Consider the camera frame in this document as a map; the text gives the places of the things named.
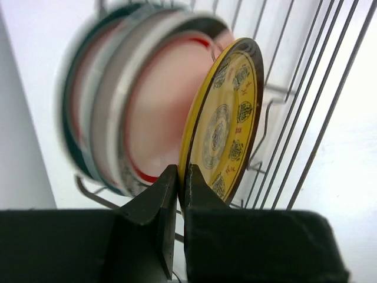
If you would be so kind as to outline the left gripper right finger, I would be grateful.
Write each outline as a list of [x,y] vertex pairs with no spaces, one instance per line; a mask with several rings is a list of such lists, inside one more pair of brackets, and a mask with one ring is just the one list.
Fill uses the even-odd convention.
[[184,253],[189,282],[231,282],[231,209],[212,191],[196,164],[188,167],[184,198]]

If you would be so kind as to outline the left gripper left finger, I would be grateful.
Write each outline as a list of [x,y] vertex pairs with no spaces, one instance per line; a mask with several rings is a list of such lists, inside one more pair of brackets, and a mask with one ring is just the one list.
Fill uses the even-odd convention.
[[177,167],[120,207],[110,241],[111,280],[169,280],[173,273]]

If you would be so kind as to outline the yellow patterned plate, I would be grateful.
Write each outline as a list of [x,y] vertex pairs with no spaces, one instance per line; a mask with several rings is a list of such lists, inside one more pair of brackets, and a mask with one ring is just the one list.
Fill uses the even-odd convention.
[[187,184],[198,165],[206,184],[230,204],[246,171],[263,101],[264,65],[257,42],[228,45],[209,69],[191,104],[178,161]]

